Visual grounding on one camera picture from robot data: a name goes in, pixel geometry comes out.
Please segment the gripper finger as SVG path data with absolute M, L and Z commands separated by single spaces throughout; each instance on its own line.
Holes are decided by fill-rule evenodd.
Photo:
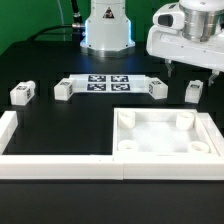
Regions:
M 172 60 L 165 59 L 165 65 L 167 67 L 168 77 L 171 77 L 172 76 L 172 71 L 174 69 L 174 64 L 172 63 Z
M 220 71 L 212 70 L 212 74 L 208 79 L 208 86 L 211 86 L 214 83 L 214 80 L 219 76 Z

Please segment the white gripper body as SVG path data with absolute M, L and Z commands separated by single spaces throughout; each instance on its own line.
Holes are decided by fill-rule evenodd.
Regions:
M 179 1 L 153 16 L 151 56 L 224 72 L 224 1 Z

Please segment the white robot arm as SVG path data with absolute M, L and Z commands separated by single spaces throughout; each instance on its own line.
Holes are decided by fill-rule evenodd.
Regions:
M 224 72 L 224 0 L 176 0 L 158 9 L 152 18 L 146 51 L 165 60 L 207 68 L 211 79 Z M 119 56 L 135 47 L 133 24 L 125 0 L 91 0 L 80 43 L 87 54 Z

